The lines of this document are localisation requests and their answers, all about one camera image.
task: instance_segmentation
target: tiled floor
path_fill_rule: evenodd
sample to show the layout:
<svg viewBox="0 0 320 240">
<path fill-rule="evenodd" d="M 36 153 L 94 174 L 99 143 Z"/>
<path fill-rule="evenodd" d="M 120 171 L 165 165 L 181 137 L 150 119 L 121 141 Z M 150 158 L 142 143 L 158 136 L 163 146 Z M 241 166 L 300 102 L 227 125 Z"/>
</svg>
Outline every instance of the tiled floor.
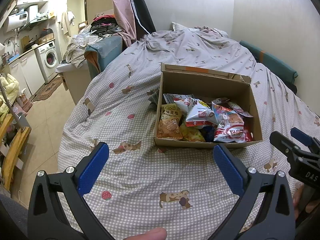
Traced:
<svg viewBox="0 0 320 240">
<path fill-rule="evenodd" d="M 29 110 L 27 120 L 32 128 L 28 139 L 27 153 L 20 155 L 24 162 L 20 171 L 15 168 L 11 186 L 11 196 L 29 205 L 31 190 L 39 170 L 55 173 L 58 170 L 58 152 L 63 126 L 70 116 L 75 104 L 69 91 L 61 84 L 53 94 L 44 101 L 34 102 Z"/>
</svg>

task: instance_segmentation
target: hand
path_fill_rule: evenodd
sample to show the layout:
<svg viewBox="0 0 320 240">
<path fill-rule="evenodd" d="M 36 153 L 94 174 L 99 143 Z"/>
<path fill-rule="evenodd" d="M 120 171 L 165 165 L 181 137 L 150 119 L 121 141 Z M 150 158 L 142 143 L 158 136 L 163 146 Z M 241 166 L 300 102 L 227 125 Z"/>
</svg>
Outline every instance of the hand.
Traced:
<svg viewBox="0 0 320 240">
<path fill-rule="evenodd" d="M 294 216 L 295 219 L 298 218 L 300 211 L 298 209 L 298 203 L 300 201 L 301 195 L 302 195 L 302 191 L 303 191 L 303 186 L 302 185 L 300 188 L 298 188 L 298 190 L 296 191 L 296 193 L 293 195 L 293 207 L 294 207 Z M 312 212 L 312 210 L 320 203 L 320 199 L 315 200 L 315 201 L 311 201 L 307 206 L 306 206 L 306 212 L 309 214 Z"/>
<path fill-rule="evenodd" d="M 167 231 L 164 228 L 154 228 L 143 235 L 130 236 L 124 240 L 165 240 Z"/>
</svg>

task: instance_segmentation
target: washing machine door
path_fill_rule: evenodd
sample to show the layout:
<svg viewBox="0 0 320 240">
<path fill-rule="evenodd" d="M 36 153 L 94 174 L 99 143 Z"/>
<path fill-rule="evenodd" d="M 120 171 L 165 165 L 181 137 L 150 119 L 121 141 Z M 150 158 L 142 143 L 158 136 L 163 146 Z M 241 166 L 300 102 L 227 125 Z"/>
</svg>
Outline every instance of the washing machine door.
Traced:
<svg viewBox="0 0 320 240">
<path fill-rule="evenodd" d="M 44 55 L 44 63 L 48 68 L 56 67 L 58 64 L 54 49 L 49 49 Z"/>
</svg>

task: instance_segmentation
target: bed sheet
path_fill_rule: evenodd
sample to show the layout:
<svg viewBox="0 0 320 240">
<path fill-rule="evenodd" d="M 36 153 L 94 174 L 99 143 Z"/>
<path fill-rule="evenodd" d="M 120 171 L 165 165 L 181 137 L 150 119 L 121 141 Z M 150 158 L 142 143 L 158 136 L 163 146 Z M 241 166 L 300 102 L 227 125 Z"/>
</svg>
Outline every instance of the bed sheet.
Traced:
<svg viewBox="0 0 320 240">
<path fill-rule="evenodd" d="M 84 198 L 115 239 L 155 227 L 166 228 L 168 240 L 207 239 L 238 199 L 211 150 L 155 146 L 156 112 L 148 109 L 148 97 L 159 87 L 161 62 L 250 76 L 263 142 L 231 152 L 259 172 L 285 171 L 294 191 L 286 157 L 268 138 L 275 130 L 289 137 L 294 126 L 319 138 L 318 117 L 238 42 L 202 31 L 159 31 L 131 45 L 92 80 L 63 130 L 60 172 L 89 155 L 94 139 L 109 145 L 107 164 Z M 246 225 L 254 220 L 262 197 Z M 65 198 L 60 198 L 71 225 L 79 230 Z"/>
</svg>

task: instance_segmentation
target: rug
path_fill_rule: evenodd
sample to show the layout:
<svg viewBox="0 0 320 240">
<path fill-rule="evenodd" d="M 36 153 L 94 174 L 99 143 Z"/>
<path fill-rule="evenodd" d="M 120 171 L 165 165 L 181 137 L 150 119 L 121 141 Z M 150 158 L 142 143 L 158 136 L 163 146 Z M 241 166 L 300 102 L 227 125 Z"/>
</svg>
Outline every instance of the rug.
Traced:
<svg viewBox="0 0 320 240">
<path fill-rule="evenodd" d="M 52 79 L 33 99 L 34 102 L 48 99 L 53 92 L 61 85 L 62 78 L 60 76 Z"/>
</svg>

